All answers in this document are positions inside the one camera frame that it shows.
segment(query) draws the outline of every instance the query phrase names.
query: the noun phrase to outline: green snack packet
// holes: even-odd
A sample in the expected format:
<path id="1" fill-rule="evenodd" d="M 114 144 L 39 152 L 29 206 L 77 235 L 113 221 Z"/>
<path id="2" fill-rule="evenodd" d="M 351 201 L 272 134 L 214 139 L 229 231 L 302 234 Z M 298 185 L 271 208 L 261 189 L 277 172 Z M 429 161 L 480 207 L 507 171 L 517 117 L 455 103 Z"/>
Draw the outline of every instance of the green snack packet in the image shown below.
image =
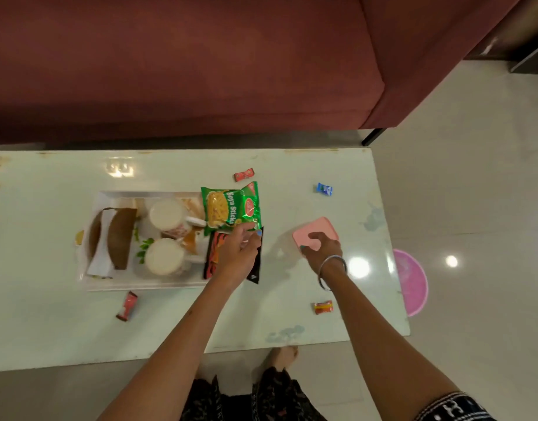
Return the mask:
<path id="1" fill-rule="evenodd" d="M 240 223 L 255 222 L 255 230 L 261 229 L 261 210 L 257 182 L 242 189 L 220 190 L 201 188 L 207 226 L 204 234 L 212 231 L 232 230 Z"/>

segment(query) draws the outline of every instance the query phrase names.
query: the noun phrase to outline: blue candy wrapper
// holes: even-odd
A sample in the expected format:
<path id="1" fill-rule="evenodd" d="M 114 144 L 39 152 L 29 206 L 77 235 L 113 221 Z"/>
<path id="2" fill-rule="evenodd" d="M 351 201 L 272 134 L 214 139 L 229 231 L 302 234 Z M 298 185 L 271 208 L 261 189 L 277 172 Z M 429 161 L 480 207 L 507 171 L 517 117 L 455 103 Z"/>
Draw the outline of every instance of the blue candy wrapper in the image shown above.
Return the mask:
<path id="1" fill-rule="evenodd" d="M 316 190 L 321 194 L 331 196 L 331 193 L 333 192 L 333 187 L 318 183 L 318 187 L 316 188 Z"/>

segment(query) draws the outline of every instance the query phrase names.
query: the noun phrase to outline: person's left hand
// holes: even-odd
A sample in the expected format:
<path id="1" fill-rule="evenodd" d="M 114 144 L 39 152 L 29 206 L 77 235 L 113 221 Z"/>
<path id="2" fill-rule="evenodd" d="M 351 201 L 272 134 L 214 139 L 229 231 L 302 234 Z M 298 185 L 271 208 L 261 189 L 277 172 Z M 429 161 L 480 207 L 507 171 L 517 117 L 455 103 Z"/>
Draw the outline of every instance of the person's left hand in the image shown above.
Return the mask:
<path id="1" fill-rule="evenodd" d="M 255 227 L 254 222 L 241 223 L 224 240 L 218 255 L 216 273 L 210 279 L 218 281 L 234 291 L 244 281 L 255 263 L 258 248 L 261 246 L 261 230 L 248 232 Z"/>

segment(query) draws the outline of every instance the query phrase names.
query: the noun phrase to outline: sofa leg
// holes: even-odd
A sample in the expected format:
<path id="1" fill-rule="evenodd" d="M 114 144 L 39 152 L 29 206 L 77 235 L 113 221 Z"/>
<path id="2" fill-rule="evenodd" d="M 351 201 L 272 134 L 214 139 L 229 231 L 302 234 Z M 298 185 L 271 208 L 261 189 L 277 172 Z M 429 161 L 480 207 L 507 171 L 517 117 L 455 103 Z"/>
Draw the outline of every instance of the sofa leg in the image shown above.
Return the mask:
<path id="1" fill-rule="evenodd" d="M 375 128 L 371 131 L 369 135 L 367 135 L 363 142 L 361 143 L 363 146 L 370 146 L 370 144 L 375 141 L 378 136 L 382 133 L 384 133 L 387 130 L 387 128 Z"/>

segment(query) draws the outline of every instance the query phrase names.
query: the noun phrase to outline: white glass table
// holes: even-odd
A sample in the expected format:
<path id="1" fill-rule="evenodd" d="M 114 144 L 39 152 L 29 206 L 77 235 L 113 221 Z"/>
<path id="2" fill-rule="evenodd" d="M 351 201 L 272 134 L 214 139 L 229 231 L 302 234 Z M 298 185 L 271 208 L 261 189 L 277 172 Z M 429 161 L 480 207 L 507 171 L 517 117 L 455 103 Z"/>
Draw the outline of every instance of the white glass table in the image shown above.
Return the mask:
<path id="1" fill-rule="evenodd" d="M 259 284 L 244 282 L 224 308 L 207 352 L 349 339 L 333 300 L 292 232 L 326 216 L 351 278 L 401 334 L 409 324 L 369 148 L 0 152 L 0 370 L 141 359 L 177 324 L 200 289 L 139 291 L 127 323 L 124 291 L 76 282 L 74 236 L 102 190 L 235 189 L 250 167 L 265 226 Z M 331 197 L 314 192 L 333 186 Z"/>

